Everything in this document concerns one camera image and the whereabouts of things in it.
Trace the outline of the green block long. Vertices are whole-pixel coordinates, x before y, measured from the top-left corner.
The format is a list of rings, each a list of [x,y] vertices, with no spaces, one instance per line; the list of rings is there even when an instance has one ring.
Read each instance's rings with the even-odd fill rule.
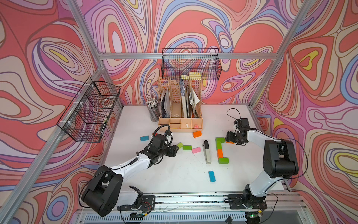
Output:
[[[215,142],[225,143],[225,142],[226,142],[226,140],[225,140],[225,138],[224,138],[224,137],[217,137],[217,138],[215,138]]]

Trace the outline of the dark green block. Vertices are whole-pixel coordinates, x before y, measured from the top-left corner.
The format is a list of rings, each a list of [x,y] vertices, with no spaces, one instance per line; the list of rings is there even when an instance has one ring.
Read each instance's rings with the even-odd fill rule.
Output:
[[[225,157],[221,157],[218,159],[219,164],[229,164],[229,159]]]

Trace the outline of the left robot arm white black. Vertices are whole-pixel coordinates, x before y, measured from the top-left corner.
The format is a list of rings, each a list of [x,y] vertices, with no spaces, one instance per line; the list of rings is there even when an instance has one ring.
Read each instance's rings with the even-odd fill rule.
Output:
[[[141,209],[146,202],[143,201],[143,192],[135,186],[124,188],[124,184],[137,173],[144,171],[164,157],[175,157],[179,150],[172,145],[168,135],[155,134],[149,144],[136,156],[123,164],[97,169],[86,187],[81,191],[80,201],[94,210],[99,216],[105,217],[115,208]]]

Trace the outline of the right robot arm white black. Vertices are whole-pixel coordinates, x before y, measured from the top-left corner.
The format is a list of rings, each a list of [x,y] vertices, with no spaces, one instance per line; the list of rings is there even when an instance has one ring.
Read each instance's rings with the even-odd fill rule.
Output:
[[[234,130],[227,132],[225,140],[245,146],[254,143],[263,149],[260,175],[247,184],[241,195],[228,195],[225,202],[232,210],[267,209],[266,196],[276,183],[297,175],[299,166],[294,144],[290,140],[279,140],[251,128],[247,118],[234,121]]]

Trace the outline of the green block carried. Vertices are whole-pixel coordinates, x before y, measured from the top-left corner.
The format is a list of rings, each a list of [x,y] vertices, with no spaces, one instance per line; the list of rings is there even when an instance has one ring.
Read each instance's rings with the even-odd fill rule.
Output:
[[[222,143],[216,142],[216,150],[222,150]]]

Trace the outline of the orange block front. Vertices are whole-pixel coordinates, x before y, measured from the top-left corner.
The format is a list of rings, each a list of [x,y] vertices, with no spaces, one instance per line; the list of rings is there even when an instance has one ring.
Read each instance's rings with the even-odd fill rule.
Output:
[[[222,149],[217,149],[217,157],[218,157],[218,159],[224,157],[224,156],[223,156],[223,150],[222,150]]]

